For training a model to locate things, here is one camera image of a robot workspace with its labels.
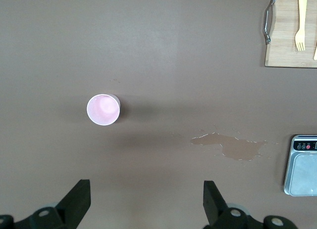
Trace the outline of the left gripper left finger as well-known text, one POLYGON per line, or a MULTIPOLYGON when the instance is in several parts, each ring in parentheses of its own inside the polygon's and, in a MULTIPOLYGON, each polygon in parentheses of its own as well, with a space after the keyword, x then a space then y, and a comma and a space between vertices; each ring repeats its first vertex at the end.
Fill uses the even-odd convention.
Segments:
POLYGON ((57 205, 41 208, 21 221, 0 215, 0 229, 77 229, 90 206, 90 180, 80 180, 57 205))

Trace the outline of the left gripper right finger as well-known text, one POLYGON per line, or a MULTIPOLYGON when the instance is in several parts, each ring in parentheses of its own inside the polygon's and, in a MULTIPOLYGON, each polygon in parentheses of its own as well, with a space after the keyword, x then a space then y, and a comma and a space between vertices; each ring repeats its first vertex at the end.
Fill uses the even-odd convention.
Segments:
POLYGON ((242 209, 229 207, 213 181, 204 181, 203 207, 209 222, 203 229, 297 229, 285 217, 269 215, 259 222, 242 209))

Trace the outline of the pink plastic cup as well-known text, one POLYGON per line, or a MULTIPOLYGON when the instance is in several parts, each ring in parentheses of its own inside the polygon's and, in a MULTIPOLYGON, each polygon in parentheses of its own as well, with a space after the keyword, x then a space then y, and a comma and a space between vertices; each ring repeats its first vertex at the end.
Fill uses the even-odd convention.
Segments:
POLYGON ((121 103, 113 94, 98 94, 87 103, 86 112, 89 119, 100 126, 108 126, 117 121, 121 103))

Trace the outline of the brown liquid spill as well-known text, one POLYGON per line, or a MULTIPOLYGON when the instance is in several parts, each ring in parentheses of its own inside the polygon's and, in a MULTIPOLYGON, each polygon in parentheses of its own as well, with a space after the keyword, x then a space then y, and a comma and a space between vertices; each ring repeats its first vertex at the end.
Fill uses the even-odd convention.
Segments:
POLYGON ((251 141, 212 133, 192 138, 191 144, 200 146, 219 145, 223 156, 238 161, 251 161, 255 157, 262 156, 260 148, 266 145, 267 141, 251 141))

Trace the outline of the silver digital kitchen scale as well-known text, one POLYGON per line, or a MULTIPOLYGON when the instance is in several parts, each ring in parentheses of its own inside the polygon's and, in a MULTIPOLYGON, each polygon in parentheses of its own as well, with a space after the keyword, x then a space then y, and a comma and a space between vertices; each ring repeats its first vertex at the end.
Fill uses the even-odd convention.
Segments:
POLYGON ((290 143, 284 192, 317 197, 317 135, 295 135, 290 143))

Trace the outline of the yellow plastic fork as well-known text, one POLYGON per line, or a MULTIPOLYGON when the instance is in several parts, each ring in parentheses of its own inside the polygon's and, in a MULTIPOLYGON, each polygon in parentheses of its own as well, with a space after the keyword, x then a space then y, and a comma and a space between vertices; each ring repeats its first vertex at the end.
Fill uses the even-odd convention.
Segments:
POLYGON ((295 34, 295 45, 298 51, 305 51, 305 23, 307 0, 298 0, 299 29, 295 34))

